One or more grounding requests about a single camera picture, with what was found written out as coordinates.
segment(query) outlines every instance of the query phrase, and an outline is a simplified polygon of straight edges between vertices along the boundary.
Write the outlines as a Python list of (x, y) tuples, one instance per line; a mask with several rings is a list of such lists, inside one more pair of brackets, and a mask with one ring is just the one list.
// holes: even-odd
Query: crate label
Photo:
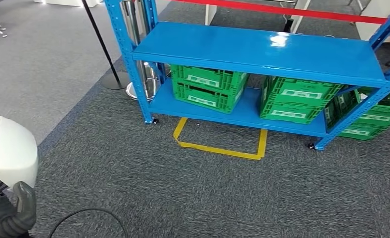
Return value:
[(190, 101), (193, 101), (193, 102), (197, 102), (197, 103), (202, 103), (202, 104), (208, 105), (210, 107), (216, 107), (217, 106), (216, 102), (208, 101), (208, 100), (205, 100), (205, 99), (202, 99), (202, 98), (197, 98), (197, 97), (194, 97), (192, 95), (187, 96), (187, 99), (190, 100)]
[(370, 120), (390, 121), (390, 117), (371, 115), (371, 114), (363, 114), (360, 118), (362, 118), (362, 119), (370, 119)]
[(287, 95), (287, 96), (302, 97), (302, 98), (312, 98), (312, 99), (320, 99), (320, 98), (322, 98), (322, 94), (321, 93), (303, 92), (303, 91), (296, 91), (296, 90), (290, 90), (290, 89), (285, 89), (281, 94), (282, 95)]
[(279, 110), (273, 110), (271, 115), (277, 115), (282, 117), (292, 117), (292, 118), (306, 118), (305, 113), (293, 113), (293, 112), (285, 112)]
[(329, 108), (325, 108), (323, 111), (325, 112), (326, 122), (330, 122), (331, 121), (331, 114), (329, 113)]
[(351, 130), (351, 129), (346, 129), (342, 133), (354, 134), (354, 135), (370, 135), (369, 131)]
[(339, 99), (339, 103), (345, 104), (345, 98), (343, 97), (343, 95), (340, 95), (340, 96), (338, 97), (338, 99)]
[(266, 86), (264, 89), (262, 89), (262, 103), (266, 101), (267, 93), (268, 93), (268, 87)]
[(206, 85), (217, 87), (217, 88), (220, 86), (219, 82), (212, 81), (212, 80), (209, 80), (209, 79), (206, 79), (206, 78), (199, 78), (199, 77), (196, 77), (196, 76), (193, 76), (193, 75), (188, 75), (187, 76), (187, 80), (193, 81), (193, 82), (197, 82), (197, 83), (206, 84)]
[(241, 89), (240, 92), (237, 93), (237, 95), (235, 96), (235, 101), (238, 100), (238, 98), (241, 96), (242, 92), (243, 92), (243, 89)]

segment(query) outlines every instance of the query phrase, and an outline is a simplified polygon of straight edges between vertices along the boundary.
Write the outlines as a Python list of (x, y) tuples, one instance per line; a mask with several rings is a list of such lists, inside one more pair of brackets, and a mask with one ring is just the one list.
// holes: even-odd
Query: blue shelf board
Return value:
[(369, 42), (242, 28), (159, 22), (134, 60), (320, 82), (387, 83)]
[(259, 111), (256, 104), (259, 96), (259, 89), (246, 88), (233, 112), (231, 114), (225, 114), (176, 100), (173, 96), (171, 80), (168, 79), (161, 85), (154, 99), (149, 104), (149, 110), (152, 113), (316, 137), (323, 137), (327, 135), (323, 113), (320, 113), (309, 125), (259, 118)]

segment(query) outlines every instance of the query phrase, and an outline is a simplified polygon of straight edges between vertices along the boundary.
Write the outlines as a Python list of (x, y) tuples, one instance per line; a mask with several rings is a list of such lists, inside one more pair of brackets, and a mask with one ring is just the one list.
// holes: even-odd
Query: blue metal shelf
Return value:
[(387, 82), (370, 44), (353, 39), (159, 22), (132, 55), (134, 60), (349, 85)]
[(326, 135), (323, 113), (320, 113), (309, 125), (259, 118), (258, 107), (256, 105), (259, 94), (259, 89), (246, 88), (234, 111), (231, 114), (224, 114), (176, 100), (173, 96), (171, 80), (166, 80), (149, 104), (149, 111), (177, 117), (208, 120), (316, 137), (324, 137)]
[(390, 35), (390, 17), (369, 42), (251, 29), (158, 22), (155, 0), (142, 0), (150, 32), (135, 46), (123, 18), (123, 0), (105, 0), (114, 33), (138, 98), (145, 97), (138, 60), (215, 68), (320, 82), (377, 88), (330, 130), (323, 113), (310, 125), (259, 118), (259, 90), (247, 88), (232, 114), (223, 114), (173, 97), (166, 80), (151, 103), (139, 100), (145, 123), (152, 113), (317, 136), (323, 148), (390, 93), (390, 71), (382, 73), (374, 51)]

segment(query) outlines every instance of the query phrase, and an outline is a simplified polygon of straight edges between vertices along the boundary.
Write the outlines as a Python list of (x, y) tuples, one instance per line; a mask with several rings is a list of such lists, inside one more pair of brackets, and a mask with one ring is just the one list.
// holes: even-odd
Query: white plastic cover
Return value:
[(0, 181), (10, 188), (20, 181), (34, 187), (38, 165), (33, 134), (0, 116)]

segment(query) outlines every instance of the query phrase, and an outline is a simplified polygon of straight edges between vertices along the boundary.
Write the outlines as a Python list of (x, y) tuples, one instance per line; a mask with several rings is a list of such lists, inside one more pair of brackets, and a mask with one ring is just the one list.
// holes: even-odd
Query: yellow floor tape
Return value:
[(176, 129), (174, 130), (174, 133), (173, 133), (174, 139), (178, 142), (178, 144), (181, 147), (194, 148), (194, 149), (208, 151), (208, 152), (212, 152), (212, 153), (232, 155), (232, 156), (237, 156), (237, 157), (246, 158), (246, 159), (253, 159), (253, 160), (260, 160), (261, 158), (263, 158), (265, 156), (266, 137), (268, 134), (267, 130), (261, 129), (260, 136), (259, 136), (258, 153), (257, 154), (250, 154), (250, 153), (245, 153), (245, 152), (239, 152), (239, 151), (234, 151), (234, 150), (225, 150), (225, 149), (210, 147), (210, 146), (206, 146), (206, 145), (198, 145), (198, 144), (179, 141), (178, 138), (179, 138), (180, 133), (182, 132), (183, 127), (186, 124), (186, 122), (187, 122), (187, 118), (181, 118), (179, 123), (177, 124)]

